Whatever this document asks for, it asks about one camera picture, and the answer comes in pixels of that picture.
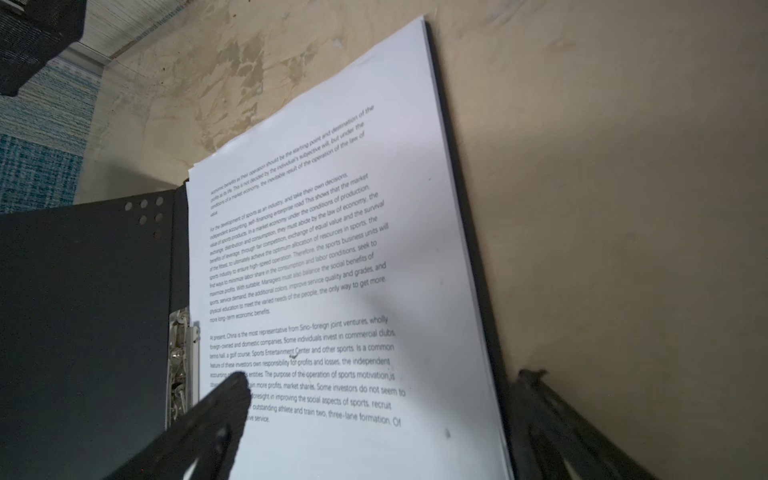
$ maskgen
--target metal clip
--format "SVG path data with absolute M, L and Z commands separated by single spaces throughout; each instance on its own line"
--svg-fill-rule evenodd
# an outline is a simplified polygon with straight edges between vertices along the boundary
M 190 310 L 173 312 L 168 324 L 165 426 L 170 427 L 198 400 L 200 327 L 190 325 Z

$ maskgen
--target stack of paper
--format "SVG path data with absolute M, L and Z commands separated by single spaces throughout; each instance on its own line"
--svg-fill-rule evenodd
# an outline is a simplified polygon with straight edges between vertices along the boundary
M 200 397 L 244 371 L 232 478 L 510 478 L 425 22 L 195 165 Z

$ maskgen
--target water stain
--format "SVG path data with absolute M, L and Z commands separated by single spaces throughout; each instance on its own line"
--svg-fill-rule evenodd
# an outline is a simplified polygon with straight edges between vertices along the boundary
M 264 51 L 264 40 L 261 35 L 256 35 L 243 47 L 243 61 L 255 61 L 261 58 Z
M 317 55 L 317 46 L 315 45 L 315 42 L 312 42 L 300 55 L 296 55 L 280 62 L 280 64 L 288 68 L 287 77 L 294 85 L 298 85 L 299 82 L 301 82 L 301 79 L 304 77 L 304 67 L 315 58 L 315 55 Z
M 257 85 L 261 85 L 264 79 L 264 70 L 261 63 L 253 66 L 251 74 L 243 80 L 242 86 L 245 88 L 253 88 Z
M 258 122 L 256 117 L 253 117 L 251 115 L 247 115 L 243 117 L 240 121 L 238 121 L 235 125 L 232 126 L 230 131 L 225 134 L 222 138 L 220 138 L 216 142 L 216 148 L 221 148 L 224 146 L 225 143 L 235 138 L 237 135 L 242 134 L 244 131 L 251 128 L 251 126 L 255 125 Z
M 223 80 L 222 78 L 219 78 L 215 82 L 213 82 L 210 85 L 208 85 L 207 87 L 205 87 L 205 90 L 203 90 L 203 93 L 200 94 L 200 98 L 205 97 L 208 94 L 208 92 L 210 91 L 210 89 L 215 87 L 222 80 Z
M 221 65 L 223 63 L 231 62 L 230 67 L 231 74 L 235 74 L 240 68 L 240 46 L 237 44 L 237 40 L 231 41 L 226 47 L 219 50 L 216 55 L 216 63 Z
M 245 77 L 252 71 L 253 71 L 253 65 L 243 65 L 242 67 L 240 67 L 240 70 L 237 71 L 237 76 Z

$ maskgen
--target blue textured fabric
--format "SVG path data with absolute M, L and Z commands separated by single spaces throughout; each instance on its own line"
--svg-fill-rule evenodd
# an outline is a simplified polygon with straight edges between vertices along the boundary
M 82 156 L 101 79 L 54 58 L 18 91 L 0 97 L 0 134 Z
M 83 157 L 0 134 L 0 214 L 72 205 Z

